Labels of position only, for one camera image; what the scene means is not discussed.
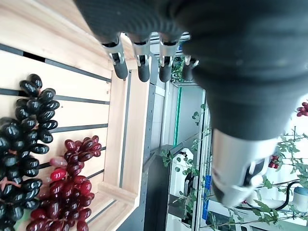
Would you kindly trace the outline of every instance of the wooden crate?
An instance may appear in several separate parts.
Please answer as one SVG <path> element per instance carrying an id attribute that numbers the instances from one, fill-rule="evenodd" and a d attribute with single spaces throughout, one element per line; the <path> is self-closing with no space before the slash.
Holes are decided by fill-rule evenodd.
<path id="1" fill-rule="evenodd" d="M 128 92 L 128 81 L 117 78 L 71 0 L 3 0 L 0 21 L 0 43 L 5 45 L 0 45 L 0 117 L 14 117 L 19 81 L 29 74 L 41 76 L 43 89 L 54 88 L 61 104 L 54 117 L 59 127 L 52 131 L 50 151 L 33 154 L 42 167 L 39 177 L 51 173 L 50 158 L 64 154 L 64 140 L 98 135 L 102 155 L 86 162 L 81 172 L 95 193 L 87 222 L 90 231 L 116 230 L 139 206 L 149 92 L 149 82 L 139 81 L 131 44 L 124 38 L 131 70 Z M 28 222 L 18 230 L 24 231 Z"/>

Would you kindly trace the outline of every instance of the blue object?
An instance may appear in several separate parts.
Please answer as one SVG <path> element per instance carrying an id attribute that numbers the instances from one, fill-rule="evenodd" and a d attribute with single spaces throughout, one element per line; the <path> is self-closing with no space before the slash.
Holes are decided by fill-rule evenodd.
<path id="1" fill-rule="evenodd" d="M 205 192 L 204 198 L 207 197 L 207 193 L 211 192 L 212 176 L 205 176 Z M 209 200 L 203 200 L 202 219 L 207 219 L 207 209 Z"/>

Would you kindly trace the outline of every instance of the black cable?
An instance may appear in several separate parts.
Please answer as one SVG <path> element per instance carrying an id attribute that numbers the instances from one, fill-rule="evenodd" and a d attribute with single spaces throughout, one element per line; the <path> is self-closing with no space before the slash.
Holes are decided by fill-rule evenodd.
<path id="1" fill-rule="evenodd" d="M 278 208 L 275 208 L 276 211 L 282 210 L 284 207 L 286 207 L 286 206 L 289 204 L 291 186 L 294 185 L 294 184 L 298 184 L 298 183 L 299 183 L 299 181 L 294 181 L 294 182 L 288 184 L 287 191 L 286 191 L 286 192 L 287 192 L 287 198 L 285 199 L 285 202 L 284 202 L 281 206 L 279 206 Z M 249 206 L 250 208 L 239 207 L 239 206 L 236 207 L 236 208 L 237 208 L 237 209 L 241 209 L 241 210 L 250 210 L 250 211 L 256 209 L 256 210 L 259 210 L 260 212 L 262 212 L 259 208 L 253 207 L 253 206 L 250 205 L 250 204 L 248 204 L 248 206 Z"/>

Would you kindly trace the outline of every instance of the grape bunch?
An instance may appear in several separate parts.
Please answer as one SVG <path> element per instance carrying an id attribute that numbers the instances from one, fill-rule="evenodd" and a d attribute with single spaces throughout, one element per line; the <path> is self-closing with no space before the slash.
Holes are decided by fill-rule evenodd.
<path id="1" fill-rule="evenodd" d="M 77 223 L 77 231 L 88 231 L 85 220 L 91 215 L 88 207 L 95 194 L 91 193 L 92 184 L 79 173 L 85 161 L 101 155 L 102 145 L 99 137 L 86 137 L 83 141 L 66 140 L 67 152 L 50 160 L 55 167 L 50 177 L 44 179 L 38 198 L 39 208 L 32 211 L 31 223 L 26 231 L 68 231 Z"/>
<path id="2" fill-rule="evenodd" d="M 30 99 L 16 101 L 17 120 L 0 119 L 0 231 L 14 231 L 24 209 L 38 208 L 39 200 L 35 197 L 42 180 L 23 180 L 23 176 L 38 174 L 39 161 L 30 152 L 47 153 L 48 146 L 37 141 L 52 142 L 48 129 L 57 126 L 56 121 L 46 120 L 46 112 L 59 107 L 57 101 L 52 101 L 55 91 L 52 90 L 52 96 L 49 90 L 40 92 L 42 81 L 38 75 L 31 74 L 28 80 L 20 82 Z"/>
<path id="3" fill-rule="evenodd" d="M 278 169 L 279 168 L 279 157 L 278 156 L 276 156 L 276 155 L 273 155 L 272 157 L 271 157 L 271 161 L 270 161 L 270 163 L 269 163 L 269 167 L 270 168 L 274 168 L 274 169 Z"/>
<path id="4" fill-rule="evenodd" d="M 301 117 L 302 115 L 308 116 L 308 103 L 302 102 L 302 107 L 298 107 L 296 110 L 298 111 L 296 114 L 298 117 Z"/>

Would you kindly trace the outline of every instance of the robotic hand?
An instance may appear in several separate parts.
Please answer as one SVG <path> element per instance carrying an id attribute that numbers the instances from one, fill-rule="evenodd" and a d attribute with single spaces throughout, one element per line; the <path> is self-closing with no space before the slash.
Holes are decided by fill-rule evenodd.
<path id="1" fill-rule="evenodd" d="M 119 34 L 131 39 L 141 81 L 149 79 L 149 35 L 160 33 L 160 79 L 169 80 L 178 40 L 206 90 L 213 138 L 213 188 L 235 206 L 262 182 L 276 138 L 308 92 L 306 0 L 75 0 L 126 78 Z"/>

